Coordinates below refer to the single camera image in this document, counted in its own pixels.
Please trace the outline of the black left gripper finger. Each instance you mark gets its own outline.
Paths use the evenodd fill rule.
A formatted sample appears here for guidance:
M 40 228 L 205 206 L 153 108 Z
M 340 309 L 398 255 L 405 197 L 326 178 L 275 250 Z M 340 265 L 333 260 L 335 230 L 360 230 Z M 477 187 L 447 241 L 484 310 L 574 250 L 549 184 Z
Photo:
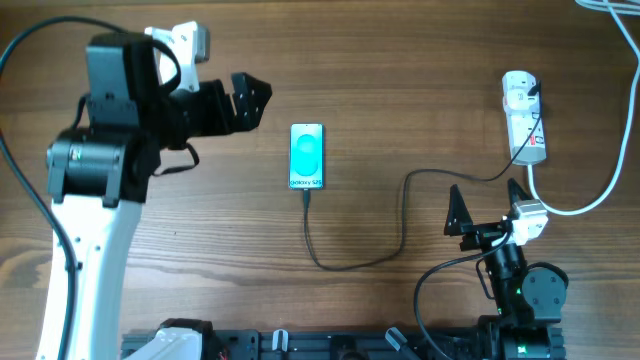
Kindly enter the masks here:
M 255 105 L 248 103 L 236 104 L 236 116 L 232 123 L 234 131 L 252 131 L 257 128 L 261 121 L 261 110 Z
M 242 118 L 261 118 L 273 94 L 271 85 L 246 72 L 232 73 L 231 80 L 237 115 Z

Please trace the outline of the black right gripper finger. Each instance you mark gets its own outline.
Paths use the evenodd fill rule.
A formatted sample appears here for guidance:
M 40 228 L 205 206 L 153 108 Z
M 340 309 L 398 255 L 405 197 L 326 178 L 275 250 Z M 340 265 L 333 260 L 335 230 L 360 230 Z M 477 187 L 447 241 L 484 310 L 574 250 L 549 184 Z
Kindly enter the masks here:
M 473 220 L 466 207 L 459 187 L 454 184 L 450 187 L 449 208 L 445 221 L 444 234 L 448 236 L 460 236 L 471 231 Z
M 515 204 L 519 201 L 529 201 L 531 199 L 531 195 L 527 193 L 514 178 L 510 178 L 507 181 L 507 190 L 510 203 L 508 215 L 514 216 Z

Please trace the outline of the Galaxy S25 smartphone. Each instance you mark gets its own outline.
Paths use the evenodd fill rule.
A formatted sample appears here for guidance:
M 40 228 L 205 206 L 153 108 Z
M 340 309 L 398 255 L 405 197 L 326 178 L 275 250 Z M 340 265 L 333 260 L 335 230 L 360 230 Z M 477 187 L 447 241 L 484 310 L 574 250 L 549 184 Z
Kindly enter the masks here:
M 289 188 L 322 189 L 324 186 L 324 126 L 296 123 L 290 128 Z

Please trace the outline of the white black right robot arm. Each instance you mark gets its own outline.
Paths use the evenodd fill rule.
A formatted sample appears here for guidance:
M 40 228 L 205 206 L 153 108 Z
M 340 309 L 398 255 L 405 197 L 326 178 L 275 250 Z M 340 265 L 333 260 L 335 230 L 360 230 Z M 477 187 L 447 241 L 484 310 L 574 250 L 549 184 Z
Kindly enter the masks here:
M 511 179 L 507 183 L 510 210 L 497 222 L 476 224 L 459 187 L 449 192 L 444 233 L 461 238 L 460 250 L 479 252 L 489 282 L 485 295 L 494 300 L 498 314 L 478 320 L 474 342 L 481 359 L 564 359 L 562 307 L 569 279 L 559 267 L 528 263 L 524 246 L 538 238 L 548 213 Z

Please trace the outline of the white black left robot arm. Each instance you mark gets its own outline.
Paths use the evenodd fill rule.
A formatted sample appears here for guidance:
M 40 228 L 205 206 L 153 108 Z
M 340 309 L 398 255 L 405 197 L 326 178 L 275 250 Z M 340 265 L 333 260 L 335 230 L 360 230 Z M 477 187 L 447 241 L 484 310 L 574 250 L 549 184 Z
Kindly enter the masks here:
M 208 34 L 104 33 L 86 49 L 89 123 L 61 132 L 47 152 L 54 246 L 41 359 L 112 359 L 126 261 L 149 181 L 162 176 L 163 150 L 193 137 L 255 129 L 271 86 L 232 75 L 227 93 L 202 82 Z

